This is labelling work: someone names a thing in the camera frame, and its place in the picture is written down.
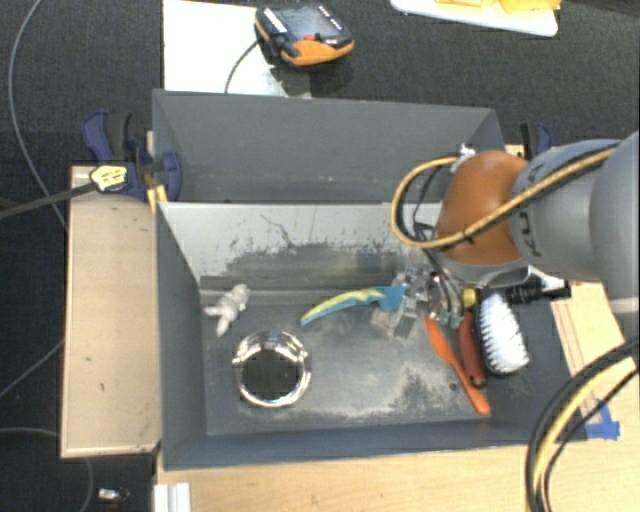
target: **orange tool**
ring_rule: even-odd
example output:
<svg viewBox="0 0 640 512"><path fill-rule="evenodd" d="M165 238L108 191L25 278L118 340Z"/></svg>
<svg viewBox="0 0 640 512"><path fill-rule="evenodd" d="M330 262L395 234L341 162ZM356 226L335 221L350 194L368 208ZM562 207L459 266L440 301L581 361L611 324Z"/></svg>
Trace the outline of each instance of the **orange tool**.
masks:
<svg viewBox="0 0 640 512"><path fill-rule="evenodd" d="M477 388L482 388L487 383L487 374L484 371L480 350L473 333L473 313L466 311L460 327L458 327L458 343L460 344L460 355L462 356L462 366L471 379L471 384Z"/></svg>
<svg viewBox="0 0 640 512"><path fill-rule="evenodd" d="M440 330L440 326L438 322L433 318L426 317L425 323L427 324L427 333L429 334L429 339L431 340L431 344L433 345L436 354L440 356L441 359L447 361L453 369L458 374L458 378L460 382L462 382L462 387L464 387L469 400L471 401L471 405L473 405L474 409L479 414L489 414L491 412L491 406L489 402L485 398L485 396L478 389L473 387L471 384L471 379L467 376L464 368L458 361L458 358L449 347L447 343L447 339L442 334Z"/></svg>

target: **orange device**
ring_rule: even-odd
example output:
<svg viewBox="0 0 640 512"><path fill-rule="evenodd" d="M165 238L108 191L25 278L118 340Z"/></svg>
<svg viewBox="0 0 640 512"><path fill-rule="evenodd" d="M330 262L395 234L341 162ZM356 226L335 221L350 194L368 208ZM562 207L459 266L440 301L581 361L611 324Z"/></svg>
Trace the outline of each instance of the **orange device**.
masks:
<svg viewBox="0 0 640 512"><path fill-rule="evenodd" d="M334 61L353 50L344 23L321 2L261 7L256 33L272 55L297 68Z"/></svg>

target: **yellow label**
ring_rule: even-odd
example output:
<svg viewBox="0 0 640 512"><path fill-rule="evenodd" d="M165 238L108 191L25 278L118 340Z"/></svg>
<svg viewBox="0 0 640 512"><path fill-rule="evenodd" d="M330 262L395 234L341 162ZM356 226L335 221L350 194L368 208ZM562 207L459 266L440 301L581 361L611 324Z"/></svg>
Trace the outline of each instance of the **yellow label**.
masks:
<svg viewBox="0 0 640 512"><path fill-rule="evenodd" d="M457 4L457 5L469 5L473 7L484 7L491 5L493 0L436 0L439 4Z"/></svg>
<svg viewBox="0 0 640 512"><path fill-rule="evenodd" d="M507 13L537 9L556 9L562 0L500 0Z"/></svg>
<svg viewBox="0 0 640 512"><path fill-rule="evenodd" d="M118 192L127 186L127 168L116 165L102 165L89 175L100 192Z"/></svg>

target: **black carpet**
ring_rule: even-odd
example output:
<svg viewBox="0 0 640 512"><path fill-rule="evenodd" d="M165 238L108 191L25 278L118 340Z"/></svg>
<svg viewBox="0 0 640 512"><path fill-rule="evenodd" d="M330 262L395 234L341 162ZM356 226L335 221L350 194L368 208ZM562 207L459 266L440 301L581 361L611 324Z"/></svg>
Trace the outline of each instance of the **black carpet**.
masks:
<svg viewBox="0 0 640 512"><path fill-rule="evenodd" d="M9 54L31 5L5 0L0 17L0 197L17 202L41 196L7 104ZM489 106L510 142L518 142L525 120L544 122L556 144L638 129L640 20L633 1L566 0L553 39L404 16L386 0L331 5L357 47L345 62L312 75L314 96ZM129 110L132 134L141 137L151 126L150 91L161 85L160 0L44 0L18 53L15 99L49 190L65 189L70 164L88 156L78 129L85 115ZM0 221L0 391L63 335L65 257L50 208ZM1 398L0 427L57 430L61 369L58 354ZM125 510L149 509L150 457L94 462L96 488L125 487ZM77 510L86 485L82 462L60 462L55 441L0 434L3 511ZM88 510L106 508L93 500Z"/></svg>

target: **yellow cable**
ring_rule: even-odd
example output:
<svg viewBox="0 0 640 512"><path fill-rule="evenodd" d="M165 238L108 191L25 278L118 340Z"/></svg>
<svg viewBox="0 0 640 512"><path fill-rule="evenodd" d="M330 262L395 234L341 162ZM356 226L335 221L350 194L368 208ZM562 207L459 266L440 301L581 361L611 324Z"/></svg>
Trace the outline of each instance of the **yellow cable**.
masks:
<svg viewBox="0 0 640 512"><path fill-rule="evenodd" d="M515 210L535 194L538 194L539 192L545 190L546 188L549 188L551 185L554 185L558 181L566 178L567 176L577 173L578 171L584 169L585 167L589 167L590 165L593 165L598 162L601 162L602 160L605 160L614 151L615 151L615 148L600 151L599 153L596 153L595 155L584 158L579 162L575 162L560 168L558 171L540 180L538 183L536 183L532 187L524 190L523 192L515 196L513 199L511 199L510 201L507 201L505 204L503 204L499 208L496 208L493 212L491 212L487 216L474 222L473 224L471 224L471 226L469 226L463 231L459 231L457 233L454 233L446 237L437 238L435 240L418 241L418 240L412 240L411 238L407 237L398 228L398 224L396 222L396 215L398 211L400 198L404 194L408 185L416 176L433 167L451 164L457 160L457 157L440 158L437 160L426 162L417 167L414 167L398 185L398 188L396 189L396 192L393 196L393 200L391 201L391 231L396 236L396 238L400 240L400 242L410 247L416 247L418 249L440 249L450 245L455 245L457 243L460 243L472 237L473 235L475 235L476 233L478 233L479 231L481 231L482 229L486 228L488 225L493 223L496 219L498 219L502 215L505 215Z"/></svg>
<svg viewBox="0 0 640 512"><path fill-rule="evenodd" d="M167 189L165 188L164 185L157 185L156 191L157 191L159 202L166 203L169 201L169 198L167 197Z"/></svg>
<svg viewBox="0 0 640 512"><path fill-rule="evenodd" d="M409 173L402 179L398 187L396 188L396 192L393 195L393 199L391 200L391 231L393 234L400 240L403 244L418 247L417 245L420 242L416 242L408 238L400 228L398 228L398 224L396 222L396 216L398 213L398 206L400 204L400 198L402 194L404 194L405 190L408 188L409 184L420 174L429 169L433 169L434 167L442 167L444 165L450 165L458 160L457 156L450 156L444 158L438 158L436 160L431 160L429 162L422 163L409 171Z"/></svg>
<svg viewBox="0 0 640 512"><path fill-rule="evenodd" d="M596 374L591 380L588 380L571 398L571 400L565 405L564 409L558 414L555 421L551 424L551 427L547 431L544 437L544 441L540 445L536 460L533 466L533 482L537 487L540 477L544 471L543 461L547 458L549 451L553 447L558 435L566 427L567 423L576 412L580 404L589 396L589 393L593 391L593 388L597 385L602 373Z"/></svg>

